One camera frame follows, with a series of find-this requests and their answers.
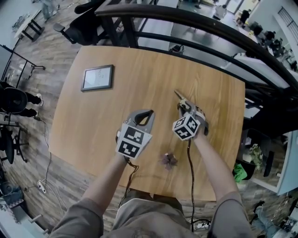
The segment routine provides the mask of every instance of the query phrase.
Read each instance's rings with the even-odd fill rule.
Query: power strip
[[[38,185],[38,188],[43,191],[43,193],[47,193],[44,185],[42,184],[42,182],[40,180],[38,180],[37,185]]]

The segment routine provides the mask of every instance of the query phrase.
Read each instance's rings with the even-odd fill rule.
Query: metal railing
[[[103,28],[107,32],[114,46],[139,48],[139,49],[161,52],[165,54],[172,54],[177,57],[188,59],[194,62],[201,63],[203,65],[207,65],[212,68],[215,68],[219,71],[222,71],[226,74],[229,74],[243,81],[246,87],[245,96],[248,99],[253,100],[256,103],[256,106],[262,105],[264,100],[272,100],[276,97],[283,97],[283,98],[290,97],[292,95],[298,94],[298,82],[289,73],[289,71],[279,61],[276,60],[274,56],[272,56],[268,51],[263,49],[260,45],[255,43],[253,40],[249,39],[248,37],[245,37],[239,31],[219,21],[211,19],[209,17],[202,16],[192,12],[187,12],[181,9],[163,7],[163,6],[154,6],[154,5],[110,5],[110,6],[98,8],[95,11],[95,14],[98,17],[102,18]],[[121,18],[121,21],[124,27],[124,32],[125,32],[125,41],[119,39],[113,24],[111,24],[112,17]],[[217,35],[218,37],[221,37],[222,39],[225,39],[233,43],[234,45],[249,52],[250,55],[254,55],[257,59],[263,61],[268,67],[270,67],[273,71],[275,71],[281,78],[283,78],[290,85],[290,90],[283,89],[276,86],[271,80],[266,78],[260,72],[252,69],[248,65],[236,60],[235,58],[229,55],[226,55],[222,52],[219,52],[217,50],[214,50],[212,48],[209,48],[188,40],[179,39],[176,37],[136,31],[132,19],[138,18],[138,17],[169,21],[169,22],[193,27],[196,29],[201,29],[210,34]],[[188,46],[196,50],[200,50],[200,51],[209,53],[211,55],[217,56],[248,71],[249,73],[261,79],[266,85],[253,83],[251,81],[248,81],[242,78],[241,75],[233,74],[218,66],[209,64],[205,61],[198,60],[189,56],[175,54],[165,50],[139,46],[137,41],[139,37],[164,40],[175,44]]]
[[[285,24],[287,24],[287,28],[289,28],[298,45],[298,25],[283,7],[279,10],[278,14]]]

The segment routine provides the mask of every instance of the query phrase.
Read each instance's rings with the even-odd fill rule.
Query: picture frame
[[[104,65],[84,70],[82,92],[113,87],[114,65]]]

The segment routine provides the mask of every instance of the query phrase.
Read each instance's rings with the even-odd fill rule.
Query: desk
[[[32,13],[24,22],[23,24],[20,26],[20,28],[18,29],[18,31],[15,33],[14,38],[18,38],[20,37],[20,35],[25,35],[27,36],[32,42],[36,41],[37,38],[39,38],[39,36],[41,35],[41,33],[44,31],[44,27],[41,27],[40,25],[38,25],[36,23],[36,21],[34,21],[34,18],[38,15],[38,13],[40,12],[40,10],[37,10],[36,12]],[[32,37],[31,35],[29,35],[25,30],[26,28],[30,27],[32,30],[35,31],[35,35]]]
[[[273,54],[273,50],[272,50],[269,46],[267,46],[267,50],[268,50],[268,52],[269,52],[271,55],[274,56],[274,54]]]
[[[248,31],[245,31],[244,29],[242,29],[242,27],[238,27],[238,31],[243,35],[246,35],[248,38],[252,39],[254,42],[258,43],[258,40],[255,37],[255,35],[252,35]]]
[[[114,65],[113,89],[81,92],[86,68]],[[137,109],[155,111],[150,143],[137,160],[131,187],[181,199],[191,198],[187,142],[172,132],[178,120],[178,89],[199,105],[210,125],[209,141],[232,170],[244,118],[244,83],[210,67],[176,56],[112,46],[83,46],[61,91],[54,115],[49,150],[77,169],[98,175],[115,154],[117,130]],[[178,165],[167,171],[161,155],[173,152]],[[195,199],[215,200],[200,155],[192,143]],[[126,186],[127,166],[120,185]]]

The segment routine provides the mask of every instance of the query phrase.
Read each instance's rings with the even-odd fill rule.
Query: sneaker
[[[257,203],[257,205],[255,206],[255,209],[253,210],[254,213],[256,213],[256,209],[259,207],[259,206],[264,206],[265,202],[264,201],[260,201]]]
[[[38,111],[37,110],[35,110],[36,111],[36,115],[35,116],[33,116],[33,117],[37,117],[38,116]]]
[[[42,95],[38,93],[36,94],[36,96],[41,99],[41,102],[38,104],[38,106],[42,106],[43,105]]]

